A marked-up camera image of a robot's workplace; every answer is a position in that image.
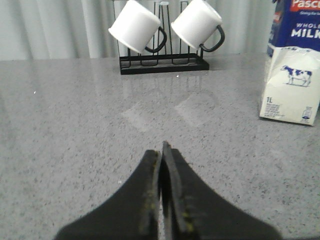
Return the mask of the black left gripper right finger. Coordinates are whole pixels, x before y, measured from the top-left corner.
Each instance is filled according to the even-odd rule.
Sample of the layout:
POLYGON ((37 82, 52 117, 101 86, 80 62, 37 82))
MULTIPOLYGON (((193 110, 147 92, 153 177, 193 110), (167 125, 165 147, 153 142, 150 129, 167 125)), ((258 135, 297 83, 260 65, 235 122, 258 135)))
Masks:
POLYGON ((273 226, 217 194, 167 141, 162 147, 161 193, 167 240, 282 239, 273 226))

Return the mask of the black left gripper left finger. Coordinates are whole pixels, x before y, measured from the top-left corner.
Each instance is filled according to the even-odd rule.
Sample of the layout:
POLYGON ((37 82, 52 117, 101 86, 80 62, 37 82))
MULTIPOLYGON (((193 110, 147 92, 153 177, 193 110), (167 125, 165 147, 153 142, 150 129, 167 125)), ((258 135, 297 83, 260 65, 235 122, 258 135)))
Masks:
POLYGON ((103 204, 64 226, 56 240, 156 240, 161 154, 146 150, 126 182, 103 204))

